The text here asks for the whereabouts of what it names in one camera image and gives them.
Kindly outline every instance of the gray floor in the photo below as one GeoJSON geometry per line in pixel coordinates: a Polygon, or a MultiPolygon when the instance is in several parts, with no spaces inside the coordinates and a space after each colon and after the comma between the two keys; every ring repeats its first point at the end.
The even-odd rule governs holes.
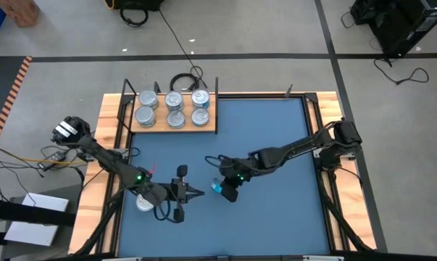
{"type": "MultiPolygon", "coordinates": [[[[36,2],[43,10],[37,26],[18,29],[10,20],[3,24],[0,55],[180,54],[158,13],[151,13],[145,27],[132,29],[99,0],[36,2]]],[[[322,0],[336,52],[375,53],[368,45],[374,37],[368,27],[347,30],[340,23],[339,17],[352,2],[322,0]]],[[[162,7],[187,52],[327,53],[314,0],[167,0],[162,7]]],[[[437,52],[437,27],[418,46],[420,52],[437,52]]],[[[195,63],[204,69],[209,86],[216,76],[220,78],[221,91],[285,91],[292,83],[294,91],[337,90],[329,59],[195,63]]],[[[408,77],[416,67],[429,72],[429,83],[400,86],[388,82],[372,60],[340,60],[339,64],[365,141],[388,250],[437,255],[437,59],[408,59],[394,63],[394,68],[385,67],[397,79],[408,77]]],[[[187,61],[32,63],[0,147],[24,157],[40,157],[39,149],[51,144],[51,130],[63,117],[80,116],[95,126],[102,95],[119,92],[124,78],[136,89],[151,88],[156,80],[165,90],[172,76],[188,72],[189,67],[187,61]]],[[[0,159],[10,160],[4,155],[0,159]]],[[[19,174],[31,192],[79,182],[70,170],[45,178],[27,170],[19,174]]],[[[7,196],[24,194],[7,171],[0,170],[0,185],[7,196]]]]}

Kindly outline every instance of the can lid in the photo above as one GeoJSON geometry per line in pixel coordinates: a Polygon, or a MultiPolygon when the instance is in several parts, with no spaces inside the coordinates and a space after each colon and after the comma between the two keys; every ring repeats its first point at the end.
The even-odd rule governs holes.
{"type": "Polygon", "coordinates": [[[209,112],[206,109],[198,108],[192,112],[192,121],[202,125],[209,121],[209,112]]]}
{"type": "Polygon", "coordinates": [[[142,106],[136,110],[136,119],[138,123],[150,123],[154,117],[154,110],[150,107],[142,106]]]}
{"type": "Polygon", "coordinates": [[[171,91],[165,95],[165,103],[168,106],[178,106],[183,102],[183,95],[177,91],[171,91]]]}
{"type": "Polygon", "coordinates": [[[205,90],[195,90],[191,96],[192,101],[197,104],[204,104],[209,101],[209,92],[205,90]]]}
{"type": "Polygon", "coordinates": [[[143,105],[149,106],[149,105],[155,104],[156,100],[157,100],[157,94],[155,93],[155,91],[145,90],[139,94],[139,101],[143,105]]]}
{"type": "Polygon", "coordinates": [[[186,122],[186,117],[182,112],[170,112],[167,116],[168,125],[180,127],[186,122]]]}

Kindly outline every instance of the wooden tray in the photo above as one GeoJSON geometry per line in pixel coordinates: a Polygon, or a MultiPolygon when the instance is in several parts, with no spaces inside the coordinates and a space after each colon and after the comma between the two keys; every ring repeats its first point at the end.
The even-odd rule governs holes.
{"type": "MultiPolygon", "coordinates": [[[[209,106],[209,115],[210,121],[204,127],[197,127],[192,123],[191,115],[194,111],[194,106],[192,105],[191,93],[182,93],[184,100],[184,109],[183,113],[186,116],[186,124],[184,127],[180,129],[171,128],[167,122],[168,108],[165,104],[165,95],[157,94],[159,97],[159,107],[155,109],[155,125],[152,128],[143,128],[136,121],[136,117],[133,113],[133,121],[131,123],[131,131],[134,133],[165,133],[165,132],[215,132],[217,128],[215,113],[216,113],[216,101],[215,101],[215,93],[210,93],[210,106],[209,106]]],[[[136,97],[134,104],[134,112],[141,106],[141,103],[136,97]]]]}

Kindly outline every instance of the table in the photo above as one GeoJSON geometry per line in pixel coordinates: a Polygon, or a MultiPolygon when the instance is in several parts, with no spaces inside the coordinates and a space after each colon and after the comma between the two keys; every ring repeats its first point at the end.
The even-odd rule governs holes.
{"type": "MultiPolygon", "coordinates": [[[[242,95],[242,97],[252,95],[264,95],[267,97],[283,96],[282,93],[234,93],[234,95],[236,94],[242,95]]],[[[315,131],[318,128],[317,121],[315,120],[317,108],[319,108],[319,114],[323,123],[339,120],[341,117],[341,109],[339,107],[336,92],[317,92],[303,95],[293,93],[293,95],[304,97],[304,100],[307,103],[308,116],[311,119],[312,131],[315,131]]],[[[130,115],[120,114],[119,108],[121,98],[122,94],[105,94],[101,104],[95,137],[98,142],[107,149],[113,148],[114,146],[124,147],[126,144],[130,144],[133,139],[128,130],[121,128],[120,124],[118,124],[119,121],[117,120],[117,117],[123,119],[126,125],[130,122],[130,115]]],[[[131,110],[131,106],[131,104],[125,104],[122,106],[122,110],[131,110]]],[[[347,170],[356,172],[354,161],[342,159],[342,165],[347,170]]],[[[98,172],[99,167],[97,163],[91,163],[88,166],[86,180],[89,180],[98,172]]],[[[367,214],[362,188],[358,179],[343,170],[336,171],[336,176],[337,179],[335,182],[338,190],[338,198],[344,217],[362,240],[367,245],[374,248],[375,240],[367,214]]],[[[325,173],[323,173],[323,181],[325,182],[325,187],[327,188],[328,193],[335,195],[335,193],[333,194],[333,191],[331,191],[331,186],[329,185],[330,179],[325,173]]],[[[100,220],[103,211],[104,197],[106,194],[113,194],[118,186],[119,182],[117,177],[111,178],[104,172],[86,186],[81,196],[72,241],[70,242],[69,253],[78,250],[92,233],[100,220]]],[[[95,248],[94,251],[108,252],[110,250],[120,250],[117,244],[120,230],[117,226],[114,226],[114,224],[118,224],[120,220],[122,220],[120,216],[112,218],[111,223],[107,226],[103,239],[100,241],[99,247],[95,248]]],[[[345,247],[342,244],[341,233],[339,232],[336,221],[332,216],[329,216],[328,222],[332,227],[334,242],[330,247],[334,249],[344,249],[345,247]]]]}

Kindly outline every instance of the wooden board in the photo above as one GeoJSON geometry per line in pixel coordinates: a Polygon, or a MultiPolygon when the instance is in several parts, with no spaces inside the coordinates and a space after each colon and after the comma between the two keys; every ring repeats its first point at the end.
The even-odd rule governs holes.
{"type": "MultiPolygon", "coordinates": [[[[171,128],[167,122],[168,108],[165,104],[165,94],[157,94],[159,96],[159,107],[155,109],[155,119],[156,123],[151,128],[143,128],[136,121],[135,115],[133,115],[133,121],[131,123],[131,131],[134,133],[164,133],[164,132],[215,132],[217,127],[215,122],[215,93],[210,93],[210,106],[209,115],[210,121],[204,127],[197,127],[192,123],[191,115],[194,111],[194,106],[192,105],[191,93],[182,93],[184,100],[184,110],[183,113],[186,116],[186,124],[180,129],[171,128]]],[[[141,106],[139,99],[135,100],[134,112],[141,106]]]]}
{"type": "MultiPolygon", "coordinates": [[[[334,120],[339,120],[342,117],[342,112],[337,100],[336,92],[323,91],[317,92],[317,95],[323,123],[326,124],[334,120]]],[[[120,97],[120,94],[105,94],[102,101],[95,137],[97,141],[106,149],[113,148],[114,146],[118,124],[117,112],[120,105],[120,97]]],[[[129,117],[130,116],[127,116],[125,118],[125,122],[129,120],[129,117]]],[[[315,118],[315,114],[312,109],[310,112],[310,117],[315,118]]],[[[122,140],[125,139],[126,132],[124,132],[122,135],[122,140]]],[[[353,171],[354,173],[357,172],[354,161],[342,159],[341,163],[342,166],[347,170],[353,171]]],[[[85,182],[97,174],[99,170],[100,169],[97,163],[91,163],[88,166],[85,182]]],[[[336,175],[336,183],[344,217],[354,231],[360,236],[363,242],[365,242],[369,247],[375,248],[373,230],[367,214],[362,188],[357,177],[343,170],[337,170],[336,175]]],[[[73,228],[72,241],[70,242],[70,248],[68,251],[69,253],[73,253],[81,248],[99,223],[107,182],[108,175],[107,173],[102,172],[83,190],[81,194],[80,205],[78,206],[75,226],[73,228]]],[[[114,188],[117,187],[117,182],[118,180],[115,181],[114,188]]],[[[337,222],[332,218],[332,216],[331,222],[333,224],[333,232],[336,239],[336,248],[341,249],[337,222]]],[[[105,234],[106,240],[104,241],[103,247],[104,252],[109,251],[109,237],[111,235],[112,227],[108,225],[105,234]]]]}

